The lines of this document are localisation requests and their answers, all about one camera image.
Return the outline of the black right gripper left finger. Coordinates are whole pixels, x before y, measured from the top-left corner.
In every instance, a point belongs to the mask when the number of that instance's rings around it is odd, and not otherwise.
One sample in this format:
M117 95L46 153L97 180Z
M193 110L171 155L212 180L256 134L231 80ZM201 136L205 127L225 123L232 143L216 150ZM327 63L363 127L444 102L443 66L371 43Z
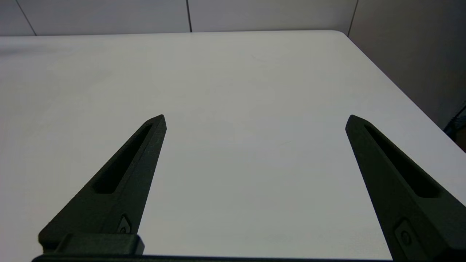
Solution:
M143 123L40 231L44 252L68 234L136 234L167 130L165 117Z

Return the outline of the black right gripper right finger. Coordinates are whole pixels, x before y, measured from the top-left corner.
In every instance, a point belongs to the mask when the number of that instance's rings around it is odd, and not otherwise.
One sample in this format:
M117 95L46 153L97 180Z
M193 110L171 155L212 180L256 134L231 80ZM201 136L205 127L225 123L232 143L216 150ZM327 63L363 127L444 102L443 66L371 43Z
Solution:
M392 259L464 262L465 206L369 121L345 131Z

